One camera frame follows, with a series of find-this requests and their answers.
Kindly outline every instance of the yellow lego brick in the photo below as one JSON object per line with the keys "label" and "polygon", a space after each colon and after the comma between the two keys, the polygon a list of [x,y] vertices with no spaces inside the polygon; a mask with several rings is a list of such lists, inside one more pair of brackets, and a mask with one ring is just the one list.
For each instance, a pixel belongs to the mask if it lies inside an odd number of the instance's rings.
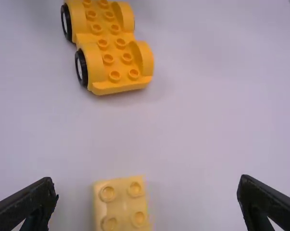
{"label": "yellow lego brick", "polygon": [[142,176],[94,183],[93,215],[95,231],[150,231]]}
{"label": "yellow lego brick", "polygon": [[146,42],[135,40],[134,15],[128,3],[65,0],[63,7],[64,33],[78,49],[76,69],[81,85],[104,95],[142,89],[150,83],[153,53]]}

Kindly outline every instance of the white surface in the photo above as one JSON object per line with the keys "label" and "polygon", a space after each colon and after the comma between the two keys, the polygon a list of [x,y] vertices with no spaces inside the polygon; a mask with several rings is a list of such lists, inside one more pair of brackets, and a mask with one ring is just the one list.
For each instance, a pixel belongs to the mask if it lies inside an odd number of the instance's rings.
{"label": "white surface", "polygon": [[80,87],[60,0],[0,1],[0,200],[51,176],[51,231],[91,230],[91,184],[145,174],[157,231],[246,230],[250,174],[290,196],[290,4],[131,0],[142,91]]}

